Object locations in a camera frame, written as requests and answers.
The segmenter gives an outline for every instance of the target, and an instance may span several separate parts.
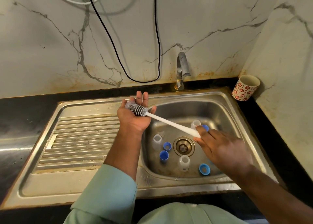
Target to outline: silicone brush head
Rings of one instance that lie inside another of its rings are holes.
[[[136,103],[127,103],[125,108],[132,111],[135,115],[142,117],[146,116],[146,112],[148,111],[147,107],[144,107]]]

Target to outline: mint green sleeve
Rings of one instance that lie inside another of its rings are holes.
[[[64,224],[130,223],[136,191],[129,175],[103,164],[71,206]]]

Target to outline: green shirt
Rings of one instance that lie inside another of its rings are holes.
[[[119,169],[102,165],[71,206],[64,224],[131,223],[137,185]],[[170,203],[146,214],[143,223],[244,224],[225,210],[206,204]]]

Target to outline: black cable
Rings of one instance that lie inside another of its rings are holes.
[[[151,81],[146,81],[146,82],[137,81],[137,80],[132,79],[130,76],[128,76],[127,72],[125,71],[125,68],[124,68],[124,67],[123,67],[123,65],[122,65],[122,62],[121,62],[121,61],[120,61],[120,59],[119,59],[118,53],[117,53],[117,51],[116,51],[116,48],[115,48],[115,45],[114,45],[114,43],[113,43],[112,37],[110,36],[110,34],[109,34],[109,32],[108,32],[108,29],[105,27],[105,25],[104,25],[104,23],[103,23],[103,21],[102,21],[102,19],[101,19],[100,15],[99,15],[99,13],[98,13],[97,9],[96,9],[96,7],[95,7],[94,3],[92,2],[92,0],[90,0],[90,2],[91,2],[91,4],[92,4],[92,7],[93,7],[94,11],[96,12],[96,15],[98,16],[98,18],[99,18],[99,20],[100,20],[100,22],[101,22],[102,26],[104,27],[104,29],[105,29],[106,33],[108,34],[108,36],[109,36],[109,38],[110,38],[110,40],[111,40],[111,43],[112,43],[112,45],[113,45],[113,48],[114,48],[115,54],[116,54],[117,59],[118,59],[118,61],[119,61],[119,64],[122,66],[122,68],[123,68],[124,73],[126,74],[126,76],[127,76],[130,80],[132,80],[132,81],[134,81],[134,82],[139,82],[139,83],[148,83],[148,82],[154,82],[154,81],[158,80],[158,79],[160,78],[161,46],[160,46],[159,33],[158,33],[158,31],[157,31],[157,0],[154,0],[154,22],[155,22],[155,26],[156,26],[156,36],[157,36],[157,42],[158,42],[158,44],[159,44],[159,64],[158,64],[158,76],[157,76],[157,78],[156,78],[156,79],[151,80]]]

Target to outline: white brush handle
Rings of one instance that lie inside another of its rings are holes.
[[[167,119],[163,119],[163,118],[161,118],[161,117],[159,117],[159,116],[157,116],[157,115],[151,114],[151,113],[149,113],[149,112],[146,112],[146,115],[149,116],[149,117],[151,117],[151,118],[153,118],[153,119],[157,119],[157,120],[159,120],[159,121],[161,121],[161,122],[163,122],[163,123],[166,123],[166,124],[168,124],[168,125],[171,125],[171,126],[177,128],[177,129],[181,130],[181,131],[184,131],[185,133],[188,133],[188,134],[190,134],[191,136],[200,138],[200,134],[198,133],[197,130],[194,130],[194,129],[191,129],[191,128],[188,128],[188,127],[179,125],[179,124],[177,124],[177,123],[174,123],[174,122],[169,121],[169,120],[167,120]]]

